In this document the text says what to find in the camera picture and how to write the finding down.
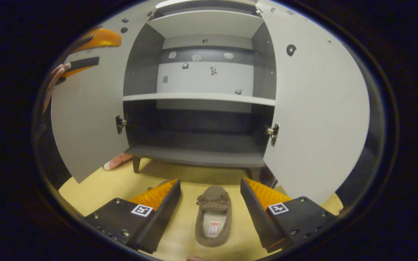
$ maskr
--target cabinet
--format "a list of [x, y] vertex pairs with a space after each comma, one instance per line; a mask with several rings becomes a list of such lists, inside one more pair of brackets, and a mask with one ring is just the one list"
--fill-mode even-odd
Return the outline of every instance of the cabinet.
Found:
[[[369, 125], [365, 81], [340, 41], [270, 0], [257, 2], [260, 13], [201, 7], [149, 19], [156, 2], [104, 22], [128, 27], [122, 45], [101, 50], [98, 66], [53, 95], [56, 144], [74, 178], [128, 150], [137, 159], [268, 166], [290, 197], [318, 204], [335, 192]], [[127, 120], [120, 134], [116, 116]], [[275, 124], [272, 144], [264, 131]]]

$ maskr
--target light wooden floor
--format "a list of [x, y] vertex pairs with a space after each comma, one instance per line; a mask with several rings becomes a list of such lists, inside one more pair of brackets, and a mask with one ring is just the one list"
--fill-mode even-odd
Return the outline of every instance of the light wooden floor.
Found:
[[[219, 261], [248, 261], [267, 256], [267, 251], [261, 246], [239, 192], [240, 180], [246, 176], [246, 172], [239, 169], [178, 165], [144, 158], [138, 174], [133, 172], [132, 163], [127, 162], [111, 171], [98, 169], [81, 184], [71, 178], [59, 192], [81, 214], [89, 215], [115, 197], [130, 200], [145, 192], [148, 187], [155, 187], [164, 180], [179, 178], [180, 201], [152, 256], [166, 261], [184, 261], [189, 255]], [[194, 236], [198, 212], [196, 198], [211, 185], [221, 185], [232, 201], [230, 237], [217, 248], [201, 246]], [[332, 195], [322, 206], [334, 214], [343, 208], [336, 195]]]

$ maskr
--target slipper label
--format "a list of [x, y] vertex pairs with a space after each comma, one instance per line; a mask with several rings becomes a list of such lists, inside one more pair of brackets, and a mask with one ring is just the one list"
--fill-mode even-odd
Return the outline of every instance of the slipper label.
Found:
[[272, 214], [274, 214], [274, 215], [278, 215], [278, 214], [285, 213], [285, 212], [289, 211], [289, 209], [287, 207], [285, 207], [285, 205], [283, 205], [283, 203], [270, 205], [269, 208], [270, 208], [270, 211], [272, 211]]
[[141, 215], [141, 216], [144, 216], [144, 217], [146, 217], [146, 216], [148, 216], [150, 213], [151, 213], [151, 210], [153, 210], [153, 208], [152, 207], [148, 207], [148, 206], [145, 206], [145, 205], [141, 205], [141, 204], [138, 204], [132, 211], [131, 211], [131, 213], [132, 214], [135, 214], [135, 215]]
[[211, 222], [210, 225], [209, 225], [208, 236], [209, 237], [216, 237], [218, 229], [219, 229], [219, 222]]

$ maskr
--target open cabinet door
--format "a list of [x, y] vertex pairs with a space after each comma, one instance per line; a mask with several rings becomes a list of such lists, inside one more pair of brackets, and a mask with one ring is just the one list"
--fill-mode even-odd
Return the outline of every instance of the open cabinet door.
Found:
[[270, 0], [256, 6], [272, 37], [277, 67], [272, 125], [280, 128], [275, 145], [269, 139], [264, 162], [288, 196], [321, 204], [348, 177], [364, 147], [367, 87], [331, 33]]
[[[99, 64], [68, 76], [51, 101], [53, 133], [59, 153], [77, 182], [128, 149], [127, 134], [118, 134], [116, 116], [123, 119], [123, 78], [136, 36], [160, 1], [150, 0], [106, 22], [104, 29], [121, 34], [117, 47], [73, 53], [68, 61], [99, 57]], [[121, 28], [128, 30], [121, 33]]]

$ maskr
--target cabinet leg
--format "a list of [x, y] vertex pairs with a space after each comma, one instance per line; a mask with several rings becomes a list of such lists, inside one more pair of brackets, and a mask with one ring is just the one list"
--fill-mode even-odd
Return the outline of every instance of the cabinet leg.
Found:
[[137, 156], [132, 156], [131, 160], [133, 162], [133, 172], [138, 173], [140, 170], [140, 161], [141, 158]]
[[251, 179], [254, 181], [261, 181], [261, 167], [251, 167], [249, 172], [251, 173]]

